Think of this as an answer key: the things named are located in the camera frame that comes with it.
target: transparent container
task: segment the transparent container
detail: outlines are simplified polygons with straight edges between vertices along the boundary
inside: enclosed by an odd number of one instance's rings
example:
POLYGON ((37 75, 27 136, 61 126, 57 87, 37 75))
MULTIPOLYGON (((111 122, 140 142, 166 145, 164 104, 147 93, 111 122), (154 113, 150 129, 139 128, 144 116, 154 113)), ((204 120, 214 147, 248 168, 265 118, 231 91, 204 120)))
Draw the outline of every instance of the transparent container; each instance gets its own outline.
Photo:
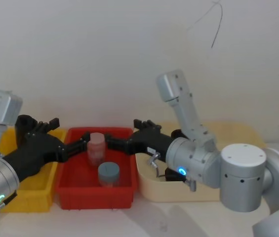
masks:
POLYGON ((94 132, 90 135, 87 144, 89 162, 93 166, 99 166, 104 162, 105 157, 105 137, 102 133, 94 132))
POLYGON ((114 162, 102 163, 98 168, 98 179, 102 187, 116 187, 119 185, 120 167, 114 162))

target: white table surface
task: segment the white table surface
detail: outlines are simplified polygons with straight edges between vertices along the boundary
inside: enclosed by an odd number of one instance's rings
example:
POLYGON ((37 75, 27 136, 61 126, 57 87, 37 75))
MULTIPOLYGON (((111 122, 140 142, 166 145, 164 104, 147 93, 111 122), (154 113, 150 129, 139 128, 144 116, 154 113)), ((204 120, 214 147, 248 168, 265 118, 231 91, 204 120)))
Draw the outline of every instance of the white table surface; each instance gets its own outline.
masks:
POLYGON ((268 216, 263 201, 251 213, 219 202, 152 203, 135 196, 131 209, 62 210, 0 215, 0 237, 251 237, 251 226, 268 216))

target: red plastic bin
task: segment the red plastic bin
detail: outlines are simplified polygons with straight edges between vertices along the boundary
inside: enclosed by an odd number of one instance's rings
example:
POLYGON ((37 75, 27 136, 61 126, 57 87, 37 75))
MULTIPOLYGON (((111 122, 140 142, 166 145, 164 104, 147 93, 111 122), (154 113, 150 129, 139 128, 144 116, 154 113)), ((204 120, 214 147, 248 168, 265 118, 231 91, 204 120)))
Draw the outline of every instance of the red plastic bin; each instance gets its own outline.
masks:
MULTIPOLYGON (((77 141, 87 131, 110 133, 117 138, 128 138, 133 133, 130 128, 71 128, 65 142, 77 141)), ((112 161, 120 166, 119 186, 112 188, 100 186, 97 167, 88 163, 87 156, 87 152, 84 152, 58 165, 56 193, 59 194, 61 208, 64 210, 130 208, 137 189, 135 156, 106 149, 105 161, 112 161)))

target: white wall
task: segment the white wall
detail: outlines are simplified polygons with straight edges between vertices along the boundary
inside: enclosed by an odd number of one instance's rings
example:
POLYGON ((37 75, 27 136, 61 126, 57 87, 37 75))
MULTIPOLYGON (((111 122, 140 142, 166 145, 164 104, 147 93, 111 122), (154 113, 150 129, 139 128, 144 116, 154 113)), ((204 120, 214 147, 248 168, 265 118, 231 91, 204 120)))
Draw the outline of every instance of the white wall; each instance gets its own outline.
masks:
POLYGON ((0 0, 0 88, 63 126, 174 119, 155 86, 184 70, 202 119, 279 141, 279 0, 0 0))

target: yellow plastic bin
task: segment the yellow plastic bin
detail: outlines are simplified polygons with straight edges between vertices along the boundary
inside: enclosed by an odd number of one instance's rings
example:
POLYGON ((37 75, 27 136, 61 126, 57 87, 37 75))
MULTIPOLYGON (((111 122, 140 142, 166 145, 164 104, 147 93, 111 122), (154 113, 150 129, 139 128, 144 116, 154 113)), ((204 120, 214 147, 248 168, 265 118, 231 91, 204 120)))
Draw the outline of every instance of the yellow plastic bin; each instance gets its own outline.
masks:
MULTIPOLYGON (((49 132, 62 142, 65 141, 66 133, 66 130, 60 128, 49 132)), ((6 155, 16 148, 15 131, 10 127, 1 138, 0 152, 6 155)), ((38 174, 22 181, 17 191, 17 197, 0 212, 48 212, 55 194, 54 182, 57 165, 56 162, 46 164, 38 174)))

